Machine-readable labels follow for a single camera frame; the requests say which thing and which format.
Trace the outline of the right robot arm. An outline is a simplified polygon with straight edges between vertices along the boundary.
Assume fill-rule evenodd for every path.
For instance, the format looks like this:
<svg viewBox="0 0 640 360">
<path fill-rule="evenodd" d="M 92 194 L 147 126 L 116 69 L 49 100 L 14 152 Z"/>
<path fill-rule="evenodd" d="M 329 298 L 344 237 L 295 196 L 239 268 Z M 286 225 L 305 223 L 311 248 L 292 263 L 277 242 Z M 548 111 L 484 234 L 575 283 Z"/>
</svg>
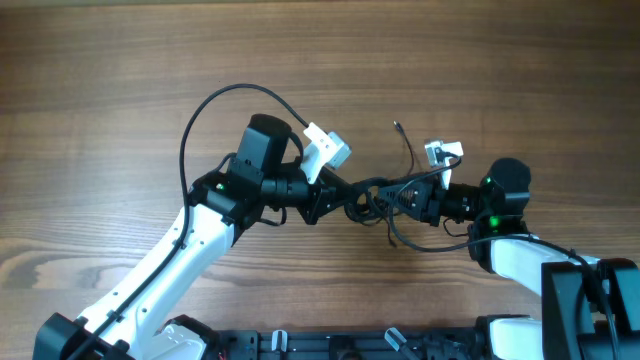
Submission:
<svg viewBox="0 0 640 360">
<path fill-rule="evenodd" d="M 531 233 L 524 220 L 528 166 L 495 161 L 477 186 L 450 184 L 450 165 L 394 180 L 379 189 L 387 221 L 397 212 L 433 226 L 468 222 L 462 247 L 487 272 L 541 299 L 542 317 L 481 318 L 494 359 L 636 359 L 639 356 L 639 268 L 625 258 L 579 255 Z"/>
</svg>

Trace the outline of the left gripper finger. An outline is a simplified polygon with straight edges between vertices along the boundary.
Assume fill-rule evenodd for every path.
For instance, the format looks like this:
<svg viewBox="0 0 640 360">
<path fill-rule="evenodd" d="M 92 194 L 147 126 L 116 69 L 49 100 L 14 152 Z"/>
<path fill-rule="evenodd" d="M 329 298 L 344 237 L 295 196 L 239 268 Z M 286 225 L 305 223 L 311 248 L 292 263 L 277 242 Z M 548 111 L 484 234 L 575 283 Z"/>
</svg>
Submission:
<svg viewBox="0 0 640 360">
<path fill-rule="evenodd" d="M 345 216 L 351 220 L 354 219 L 354 205 L 357 203 L 356 195 L 340 196 L 337 193 L 325 193 L 320 197 L 319 217 L 323 217 L 329 213 L 342 209 Z"/>
<path fill-rule="evenodd" d="M 322 186 L 333 188 L 337 193 L 352 193 L 354 187 L 343 178 L 335 174 L 333 171 L 322 168 L 319 173 L 319 180 Z"/>
</svg>

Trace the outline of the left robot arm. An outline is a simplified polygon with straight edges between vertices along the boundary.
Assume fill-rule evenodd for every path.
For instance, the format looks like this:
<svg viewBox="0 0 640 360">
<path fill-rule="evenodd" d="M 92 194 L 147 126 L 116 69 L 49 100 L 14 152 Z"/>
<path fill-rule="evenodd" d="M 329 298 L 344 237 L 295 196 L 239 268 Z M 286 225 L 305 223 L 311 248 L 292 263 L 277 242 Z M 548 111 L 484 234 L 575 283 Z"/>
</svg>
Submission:
<svg viewBox="0 0 640 360">
<path fill-rule="evenodd" d="M 207 359 L 220 336 L 188 316 L 167 317 L 193 282 L 227 253 L 265 208 L 296 209 L 313 225 L 354 198 L 334 173 L 350 156 L 336 133 L 310 123 L 303 145 L 286 122 L 251 117 L 237 152 L 198 178 L 172 228 L 110 293 L 74 320 L 53 314 L 36 359 Z"/>
</svg>

